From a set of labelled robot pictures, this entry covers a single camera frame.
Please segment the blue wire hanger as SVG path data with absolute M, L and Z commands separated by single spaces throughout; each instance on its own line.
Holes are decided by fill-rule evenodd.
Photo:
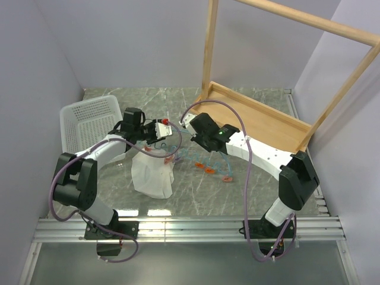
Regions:
M 180 133 L 182 134 L 182 139 L 184 138 L 189 138 L 190 133 L 185 130 L 185 129 L 180 129 Z M 164 141 L 156 142 L 154 144 L 146 144 L 145 146 L 150 147 L 155 150 L 164 150 L 166 153 L 171 153 L 174 152 L 175 149 L 178 148 L 178 145 L 176 144 L 167 144 Z M 172 162 L 174 162 L 174 158 L 176 155 L 179 155 L 182 157 L 182 159 L 178 162 L 184 162 L 184 161 L 189 161 L 191 162 L 194 166 L 195 163 L 202 163 L 204 165 L 204 168 L 202 170 L 205 170 L 205 168 L 210 167 L 213 168 L 219 175 L 222 176 L 233 176 L 233 170 L 232 170 L 232 165 L 229 162 L 229 159 L 227 156 L 223 153 L 219 153 L 221 156 L 220 160 L 212 160 L 212 155 L 206 155 L 206 152 L 202 150 L 197 150 L 195 147 L 190 147 L 190 146 L 185 146 L 184 141 L 182 141 L 181 147 L 179 147 L 179 150 L 172 155 Z

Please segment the white underwear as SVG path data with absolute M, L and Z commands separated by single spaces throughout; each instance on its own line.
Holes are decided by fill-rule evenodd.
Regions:
M 164 164 L 165 158 L 151 157 L 142 152 L 133 157 L 131 176 L 137 192 L 154 199 L 168 199 L 172 196 L 174 162 Z

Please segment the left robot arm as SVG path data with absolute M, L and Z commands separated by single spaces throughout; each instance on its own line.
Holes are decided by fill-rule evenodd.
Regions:
M 97 196 L 98 172 L 111 160 L 135 147 L 138 141 L 156 143 L 163 139 L 157 133 L 162 120 L 145 121 L 141 109 L 128 107 L 122 120 L 103 140 L 81 153 L 59 156 L 49 192 L 49 209 L 56 220 L 67 221 L 78 213 L 92 222 L 107 239 L 122 231 L 117 211 Z

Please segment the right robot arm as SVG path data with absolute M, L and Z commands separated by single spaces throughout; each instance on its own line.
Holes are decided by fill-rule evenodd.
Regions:
M 293 154 L 264 144 L 225 124 L 218 126 L 207 113 L 188 114 L 182 122 L 192 135 L 191 140 L 208 152 L 251 161 L 278 180 L 278 198 L 263 215 L 262 232 L 277 236 L 286 218 L 303 208 L 319 186 L 319 177 L 309 155 L 304 151 Z

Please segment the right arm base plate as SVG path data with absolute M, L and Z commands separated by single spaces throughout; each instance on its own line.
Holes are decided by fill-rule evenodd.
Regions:
M 283 226 L 286 224 L 284 221 L 281 226 L 274 226 L 266 219 L 263 220 L 248 220 L 249 234 L 251 239 L 277 239 Z M 282 235 L 283 238 L 292 238 L 295 232 L 293 220 L 286 226 Z

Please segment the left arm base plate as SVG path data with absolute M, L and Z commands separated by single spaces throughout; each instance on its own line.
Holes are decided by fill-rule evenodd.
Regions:
M 139 222 L 138 221 L 119 221 L 116 226 L 98 226 L 96 223 L 87 222 L 84 232 L 85 240 L 117 240 L 125 239 L 123 236 L 115 233 L 128 235 L 134 239 L 138 236 Z

